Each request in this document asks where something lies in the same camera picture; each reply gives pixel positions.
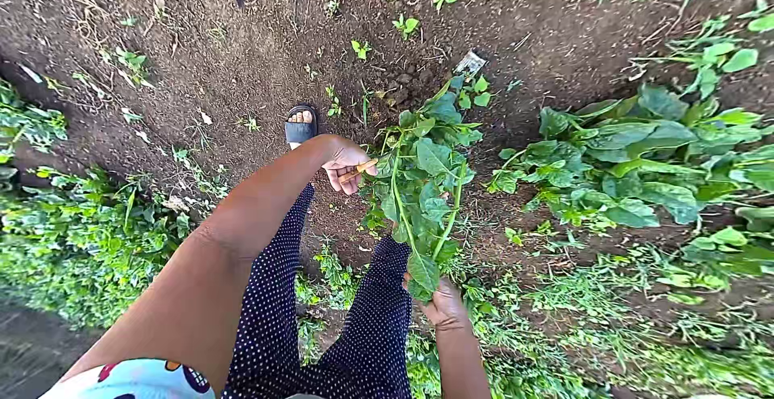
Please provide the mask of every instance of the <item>leafy green vegetable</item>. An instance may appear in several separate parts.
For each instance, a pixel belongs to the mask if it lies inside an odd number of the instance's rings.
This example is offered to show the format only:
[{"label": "leafy green vegetable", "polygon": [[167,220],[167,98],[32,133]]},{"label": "leafy green vegetable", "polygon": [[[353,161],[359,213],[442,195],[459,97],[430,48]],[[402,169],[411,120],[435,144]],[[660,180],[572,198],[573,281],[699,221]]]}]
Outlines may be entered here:
[{"label": "leafy green vegetable", "polygon": [[653,206],[663,206],[678,224],[695,222],[707,204],[736,191],[774,191],[774,146],[733,151],[772,129],[757,127],[760,115],[743,108],[718,109],[714,98],[690,105],[649,85],[634,97],[576,112],[544,107],[539,131],[545,140],[501,151],[506,162],[486,187],[513,193],[519,181],[536,183],[525,211],[546,204],[562,223],[594,230],[658,226]]},{"label": "leafy green vegetable", "polygon": [[13,85],[0,78],[0,164],[14,156],[20,140],[41,153],[49,153],[54,140],[67,140],[66,125],[62,112],[24,101]]},{"label": "leafy green vegetable", "polygon": [[[411,246],[409,292],[423,301],[430,300],[438,285],[439,265],[448,260],[441,253],[456,250],[449,234],[462,186],[474,176],[456,148],[481,139],[474,129],[478,124],[462,123],[455,106],[463,83],[462,76],[452,78],[421,108],[401,113],[398,126],[379,130],[385,140],[372,185],[373,203],[398,223],[392,232],[395,241]],[[453,206],[447,197],[453,198]],[[378,220],[376,213],[372,208],[364,221]]]},{"label": "leafy green vegetable", "polygon": [[87,177],[41,167],[52,188],[0,196],[0,284],[33,308],[71,325],[108,327],[140,295],[189,233],[139,180],[112,185],[104,171]]}]

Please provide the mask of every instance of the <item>sandal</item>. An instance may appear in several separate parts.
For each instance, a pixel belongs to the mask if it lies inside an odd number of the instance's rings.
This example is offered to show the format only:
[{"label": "sandal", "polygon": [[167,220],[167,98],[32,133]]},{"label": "sandal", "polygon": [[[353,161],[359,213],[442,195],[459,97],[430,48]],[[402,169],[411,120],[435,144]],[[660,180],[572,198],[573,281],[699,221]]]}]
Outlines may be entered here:
[{"label": "sandal", "polygon": [[303,111],[308,110],[312,112],[311,123],[291,123],[285,121],[285,142],[287,143],[302,143],[305,140],[312,139],[317,136],[317,113],[314,107],[305,104],[299,104],[290,109],[285,119],[290,118],[293,115],[299,115]]}]

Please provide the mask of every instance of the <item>soil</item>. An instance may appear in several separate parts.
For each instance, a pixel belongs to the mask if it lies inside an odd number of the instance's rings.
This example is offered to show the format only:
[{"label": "soil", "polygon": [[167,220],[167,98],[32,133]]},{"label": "soil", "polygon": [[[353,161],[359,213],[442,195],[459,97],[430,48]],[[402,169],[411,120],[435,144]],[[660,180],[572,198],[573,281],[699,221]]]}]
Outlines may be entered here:
[{"label": "soil", "polygon": [[[746,12],[755,2],[691,0],[680,15],[682,0],[459,0],[440,12],[431,0],[338,0],[339,11],[329,16],[328,1],[243,0],[239,7],[237,0],[0,0],[0,75],[24,98],[60,109],[70,123],[70,139],[53,154],[22,148],[15,164],[76,172],[97,164],[118,177],[149,174],[170,194],[202,197],[175,162],[173,147],[195,149],[193,156],[212,177],[223,165],[228,184],[236,185],[287,150],[283,117],[297,102],[318,108],[322,131],[379,146],[379,128],[395,124],[401,110],[429,98],[473,49],[488,60],[483,72],[497,94],[488,108],[465,114],[469,122],[482,123],[484,140],[470,149],[479,175],[464,194],[460,216],[474,225],[457,237],[474,241],[466,254],[476,262],[517,265],[529,286],[546,271],[546,257],[525,255],[536,249],[535,240],[522,248],[508,244],[503,228],[528,232],[553,218],[546,211],[519,211],[532,196],[529,187],[516,195],[490,195],[481,187],[501,164],[499,149],[539,139],[541,106],[578,108],[630,96],[638,81],[627,78],[637,72],[629,58],[658,53],[665,40],[695,31],[704,19]],[[155,14],[155,8],[163,14]],[[391,23],[401,13],[420,20],[420,31],[408,40]],[[139,21],[122,26],[119,21],[126,17]],[[370,43],[367,60],[356,58],[351,39]],[[753,44],[762,52],[760,66],[727,75],[721,101],[770,114],[774,48],[766,39]],[[116,47],[148,55],[155,89],[132,89],[102,62],[98,50]],[[46,89],[20,64],[69,87]],[[682,74],[676,68],[649,68],[645,78],[659,83]],[[91,75],[108,97],[101,100],[73,80],[74,71]],[[341,116],[325,115],[327,86],[334,86],[341,99]],[[370,96],[367,119],[364,88],[388,92],[385,98]],[[143,121],[128,124],[122,108]],[[257,119],[258,131],[241,125],[239,120],[248,117]],[[146,133],[150,143],[137,132]],[[35,182],[26,177],[25,182]],[[304,236],[304,269],[316,273],[310,257],[322,236],[337,240],[335,250],[345,263],[368,263],[375,239],[359,226],[367,209],[362,199],[333,192],[322,173],[312,182],[316,197]],[[706,226],[727,222],[728,211],[705,212]],[[571,250],[549,263],[571,270],[592,263],[596,252],[621,253],[627,242],[671,250],[690,237],[691,228],[670,225],[666,216],[663,222],[658,229],[617,229],[607,238],[577,233],[588,249]]]}]

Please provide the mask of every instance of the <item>polka dot pants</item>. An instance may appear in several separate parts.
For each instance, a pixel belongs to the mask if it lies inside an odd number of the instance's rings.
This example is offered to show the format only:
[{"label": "polka dot pants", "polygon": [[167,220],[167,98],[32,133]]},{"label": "polka dot pants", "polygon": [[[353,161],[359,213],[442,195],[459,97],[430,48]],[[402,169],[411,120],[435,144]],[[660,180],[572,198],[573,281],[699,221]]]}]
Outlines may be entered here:
[{"label": "polka dot pants", "polygon": [[385,237],[374,248],[341,337],[315,365],[301,366],[295,271],[312,185],[295,200],[272,242],[253,261],[242,298],[234,358],[221,399],[408,398],[406,334],[411,298],[401,283],[410,247]]}]

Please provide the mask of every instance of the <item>spinach plant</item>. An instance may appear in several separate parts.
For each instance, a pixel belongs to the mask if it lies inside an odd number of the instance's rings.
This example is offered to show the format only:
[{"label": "spinach plant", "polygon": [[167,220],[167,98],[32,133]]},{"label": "spinach plant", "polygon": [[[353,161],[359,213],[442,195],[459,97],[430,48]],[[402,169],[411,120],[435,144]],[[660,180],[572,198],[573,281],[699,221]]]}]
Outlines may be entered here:
[{"label": "spinach plant", "polygon": [[398,126],[379,130],[385,139],[373,192],[384,215],[398,223],[392,237],[411,246],[409,293],[421,301],[429,301],[438,286],[439,264],[458,250],[449,234],[462,186],[474,176],[468,159],[455,150],[481,139],[474,129],[480,124],[463,123],[455,106],[463,79],[452,78],[421,108],[403,111]]},{"label": "spinach plant", "polygon": [[0,78],[0,164],[14,156],[20,140],[49,153],[54,140],[67,140],[66,125],[62,112],[24,101],[13,85]]},{"label": "spinach plant", "polygon": [[689,104],[651,85],[573,113],[545,107],[545,140],[501,151],[506,162],[486,187],[513,193],[518,181],[536,183],[525,211],[546,204],[562,223],[599,231],[658,226],[653,206],[678,224],[696,222],[707,204],[735,192],[774,191],[774,146],[733,151],[774,129],[757,127],[761,116],[743,108],[719,109],[716,98]]}]

